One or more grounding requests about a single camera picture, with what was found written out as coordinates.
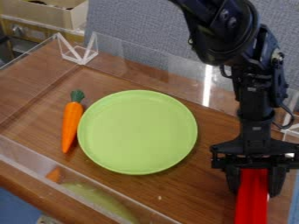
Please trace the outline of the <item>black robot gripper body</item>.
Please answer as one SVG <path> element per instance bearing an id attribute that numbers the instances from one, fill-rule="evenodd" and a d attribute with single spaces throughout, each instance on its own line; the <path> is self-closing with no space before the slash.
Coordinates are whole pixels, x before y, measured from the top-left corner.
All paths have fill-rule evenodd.
<path id="1" fill-rule="evenodd" d="M 238 118 L 237 137 L 209 147 L 212 168 L 299 169 L 299 158 L 285 157 L 286 153 L 299 154 L 299 146 L 270 137 L 272 120 L 272 117 L 262 121 Z"/>

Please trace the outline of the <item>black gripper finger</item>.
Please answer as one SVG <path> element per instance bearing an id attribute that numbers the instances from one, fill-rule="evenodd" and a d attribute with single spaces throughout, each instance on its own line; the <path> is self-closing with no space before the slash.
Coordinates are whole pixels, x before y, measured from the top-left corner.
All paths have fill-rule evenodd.
<path id="1" fill-rule="evenodd" d="M 240 185 L 240 169 L 234 166 L 228 166 L 225 169 L 225 177 L 229 191 L 236 194 Z"/>
<path id="2" fill-rule="evenodd" d="M 268 172 L 268 194 L 273 198 L 281 192 L 285 182 L 286 169 L 284 167 L 272 167 Z"/>

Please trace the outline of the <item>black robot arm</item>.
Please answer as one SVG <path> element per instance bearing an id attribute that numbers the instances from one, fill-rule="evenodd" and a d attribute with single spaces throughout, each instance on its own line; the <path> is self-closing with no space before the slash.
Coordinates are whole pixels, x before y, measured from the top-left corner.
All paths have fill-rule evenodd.
<path id="1" fill-rule="evenodd" d="M 260 23 L 249 0 L 169 1 L 181 10 L 188 42 L 200 61 L 230 68 L 221 76 L 232 80 L 240 132 L 234 139 L 209 147 L 210 166 L 225 172 L 233 193 L 238 191 L 244 169 L 266 170 L 266 193 L 274 197 L 285 174 L 299 169 L 299 145 L 270 137 L 274 109 L 286 108 L 288 97 L 285 56 L 276 37 Z"/>

